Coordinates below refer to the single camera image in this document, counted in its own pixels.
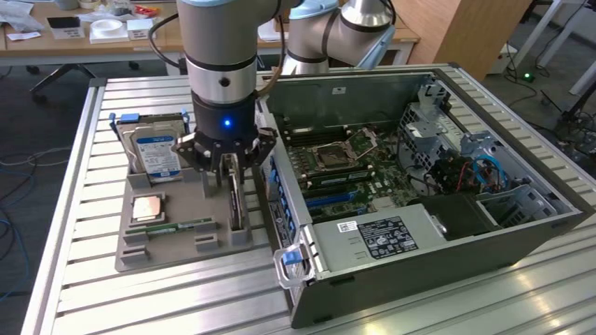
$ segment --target metal slatted surface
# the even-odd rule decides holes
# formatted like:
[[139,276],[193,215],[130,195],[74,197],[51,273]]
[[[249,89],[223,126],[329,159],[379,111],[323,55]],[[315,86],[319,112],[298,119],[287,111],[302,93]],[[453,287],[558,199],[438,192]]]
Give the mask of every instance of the metal slatted surface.
[[[596,205],[594,181],[559,156],[477,83],[461,85],[573,190]],[[71,188],[46,309],[27,312],[23,334],[593,334],[596,219],[550,240],[514,266],[406,297],[306,329],[289,328],[266,247],[167,269],[113,269],[126,159],[107,126],[110,112],[191,112],[185,77],[109,80],[94,92],[87,148]],[[451,101],[451,113],[482,123]],[[255,206],[257,200],[249,200]]]

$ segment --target power supply label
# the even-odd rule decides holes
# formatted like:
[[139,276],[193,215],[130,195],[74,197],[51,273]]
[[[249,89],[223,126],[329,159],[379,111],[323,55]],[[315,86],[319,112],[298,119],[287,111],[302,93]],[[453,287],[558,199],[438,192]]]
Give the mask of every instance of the power supply label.
[[357,229],[375,260],[418,248],[398,216],[362,223]]
[[137,139],[139,159],[146,174],[151,177],[171,177],[179,173],[179,161],[170,147],[175,144],[173,136],[142,137]]

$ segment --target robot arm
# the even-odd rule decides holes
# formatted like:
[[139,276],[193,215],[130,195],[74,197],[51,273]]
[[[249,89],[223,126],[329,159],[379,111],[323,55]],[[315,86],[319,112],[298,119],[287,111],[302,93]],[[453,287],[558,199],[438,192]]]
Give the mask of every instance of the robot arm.
[[386,1],[350,0],[339,12],[337,0],[177,0],[195,132],[174,150],[199,172],[219,176],[229,154],[242,170],[259,165],[275,143],[254,125],[257,27],[293,8],[289,73],[314,72],[291,64],[326,56],[373,68],[394,30]]

